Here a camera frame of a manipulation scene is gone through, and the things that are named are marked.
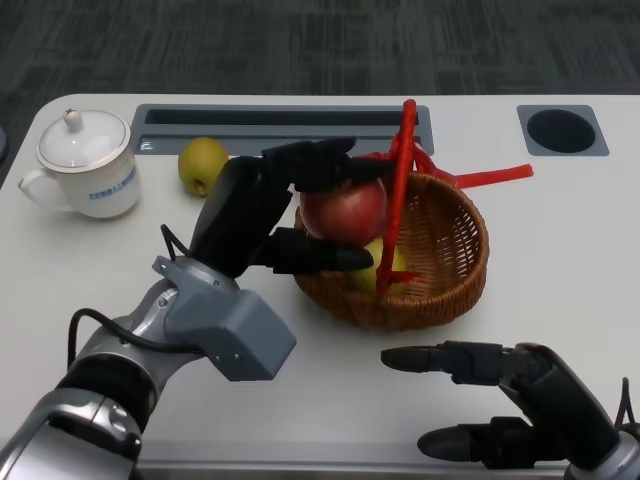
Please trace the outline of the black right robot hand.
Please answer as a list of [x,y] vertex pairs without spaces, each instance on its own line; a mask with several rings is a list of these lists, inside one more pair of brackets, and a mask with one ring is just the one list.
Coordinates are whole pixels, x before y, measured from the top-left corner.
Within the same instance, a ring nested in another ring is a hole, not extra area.
[[621,443],[600,402],[547,346],[445,341],[386,349],[381,362],[403,372],[447,373],[456,384],[499,387],[580,469],[596,469]]

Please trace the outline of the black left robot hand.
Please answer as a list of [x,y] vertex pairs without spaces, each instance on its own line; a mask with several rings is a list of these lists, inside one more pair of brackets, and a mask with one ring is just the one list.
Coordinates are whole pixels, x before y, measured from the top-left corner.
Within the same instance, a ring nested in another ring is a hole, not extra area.
[[355,144],[353,137],[300,141],[229,160],[196,221],[188,257],[229,278],[252,265],[294,275],[372,266],[362,247],[277,225],[294,192],[329,193],[347,181],[359,185],[393,170],[390,160],[349,156]]

